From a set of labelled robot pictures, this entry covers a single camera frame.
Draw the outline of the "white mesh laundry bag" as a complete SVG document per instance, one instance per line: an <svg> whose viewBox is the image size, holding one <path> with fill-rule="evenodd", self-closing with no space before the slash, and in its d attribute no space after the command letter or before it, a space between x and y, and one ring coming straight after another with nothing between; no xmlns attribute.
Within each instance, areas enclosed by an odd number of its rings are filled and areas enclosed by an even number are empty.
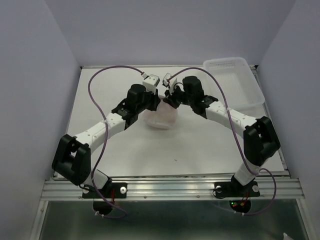
<svg viewBox="0 0 320 240"><path fill-rule="evenodd" d="M163 97L160 98L156 111L146 109L142 114L142 119L153 128L168 130L175 125L178 118L178 110L164 102L163 99Z"/></svg>

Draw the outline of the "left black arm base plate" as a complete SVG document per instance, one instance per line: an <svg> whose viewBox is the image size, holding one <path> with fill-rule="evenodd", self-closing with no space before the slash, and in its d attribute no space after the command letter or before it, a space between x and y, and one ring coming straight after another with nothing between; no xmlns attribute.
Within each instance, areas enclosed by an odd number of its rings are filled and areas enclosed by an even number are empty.
<svg viewBox="0 0 320 240"><path fill-rule="evenodd" d="M125 199L127 197L128 184L126 182L107 182L99 192L106 199ZM100 195L93 186L85 185L82 190L83 199L99 199Z"/></svg>

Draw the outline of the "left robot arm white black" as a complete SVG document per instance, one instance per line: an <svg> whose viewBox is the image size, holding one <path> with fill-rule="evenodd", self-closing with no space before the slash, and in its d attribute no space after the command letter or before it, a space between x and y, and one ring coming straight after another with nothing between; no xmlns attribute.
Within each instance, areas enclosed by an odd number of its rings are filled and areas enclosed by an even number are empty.
<svg viewBox="0 0 320 240"><path fill-rule="evenodd" d="M94 188L100 197L111 193L111 179L92 166L91 155L106 141L133 125L144 110L155 111L161 102L155 86L133 84L127 96L103 120L76 134L64 135L53 158L52 169L75 186Z"/></svg>

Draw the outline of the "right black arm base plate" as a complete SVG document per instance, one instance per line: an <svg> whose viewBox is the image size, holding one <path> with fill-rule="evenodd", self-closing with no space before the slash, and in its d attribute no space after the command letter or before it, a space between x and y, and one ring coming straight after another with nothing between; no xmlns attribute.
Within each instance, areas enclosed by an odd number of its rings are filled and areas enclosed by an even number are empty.
<svg viewBox="0 0 320 240"><path fill-rule="evenodd" d="M233 181L215 182L212 193L218 199L242 198L246 197L247 194L249 197L259 197L261 195L256 181L251 181L245 186Z"/></svg>

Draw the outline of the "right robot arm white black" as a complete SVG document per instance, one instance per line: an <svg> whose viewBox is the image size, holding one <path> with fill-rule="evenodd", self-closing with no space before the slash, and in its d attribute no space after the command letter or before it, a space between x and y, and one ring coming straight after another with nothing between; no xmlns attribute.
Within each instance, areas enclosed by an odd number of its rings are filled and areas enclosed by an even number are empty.
<svg viewBox="0 0 320 240"><path fill-rule="evenodd" d="M272 121L266 116L255 118L245 115L206 95L196 76L187 76L178 82L168 73L162 84L167 88L165 103L175 109L180 105L189 106L195 114L225 126L234 137L243 139L240 147L243 162L229 182L217 184L215 196L236 197L252 190L251 184L262 166L281 146Z"/></svg>

